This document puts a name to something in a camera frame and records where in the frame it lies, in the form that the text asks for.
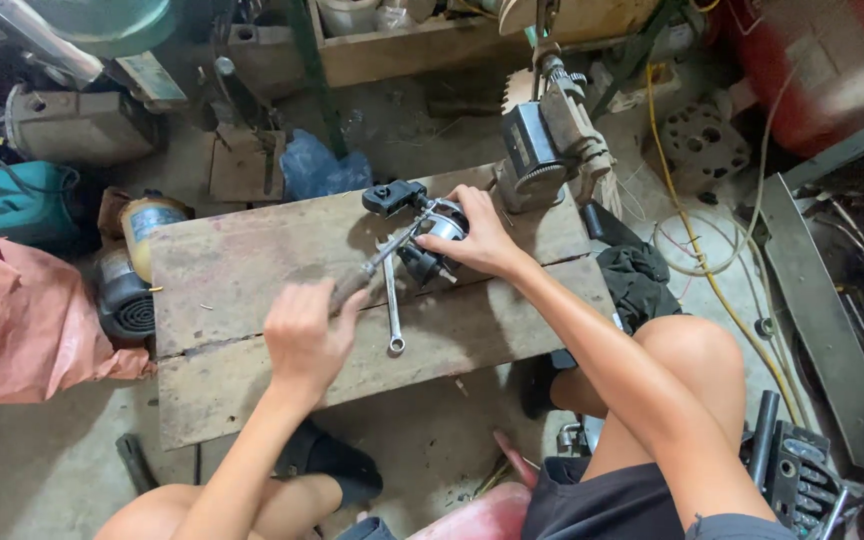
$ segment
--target black shorts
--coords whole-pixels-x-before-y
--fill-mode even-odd
[[[740,514],[702,518],[683,532],[666,479],[655,463],[579,482],[587,457],[547,457],[522,525],[522,540],[794,540],[774,521]],[[395,540],[378,518],[359,522],[338,540]]]

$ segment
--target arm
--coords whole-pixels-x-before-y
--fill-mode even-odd
[[[684,529],[695,515],[739,513],[775,521],[713,415],[673,374],[609,319],[563,287],[510,239],[488,193],[456,188],[470,233],[419,238],[476,270],[505,278],[541,313],[582,373],[658,464]]]
[[[299,423],[315,408],[352,350],[360,291],[329,329],[334,281],[286,285],[263,328],[272,378],[235,444],[212,475],[173,540],[244,539],[256,521],[263,487]]]

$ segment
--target black rag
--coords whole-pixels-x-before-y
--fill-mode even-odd
[[[682,313],[667,286],[666,259],[651,244],[611,247],[599,253],[596,261],[629,336],[656,317]]]

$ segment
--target wooden workbench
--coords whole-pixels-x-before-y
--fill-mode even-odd
[[[443,196],[459,184],[486,188],[493,178],[492,166],[483,165],[419,181],[430,196]],[[272,375],[261,332],[279,288],[362,264],[376,252],[376,238],[411,219],[383,221],[362,207],[361,192],[351,192],[156,229],[150,250],[153,285],[163,288],[155,293],[162,448],[238,433]],[[612,316],[615,307],[570,198],[505,224],[552,276]],[[396,276],[405,351],[388,355],[385,286],[377,276],[326,406],[562,348],[503,279],[463,268],[458,285],[440,279],[419,291],[398,261]]]

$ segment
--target blue plastic bag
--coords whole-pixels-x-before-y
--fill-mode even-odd
[[[278,164],[285,175],[285,200],[305,201],[346,191],[365,190],[373,184],[372,167],[361,152],[341,161],[312,133],[296,129]]]

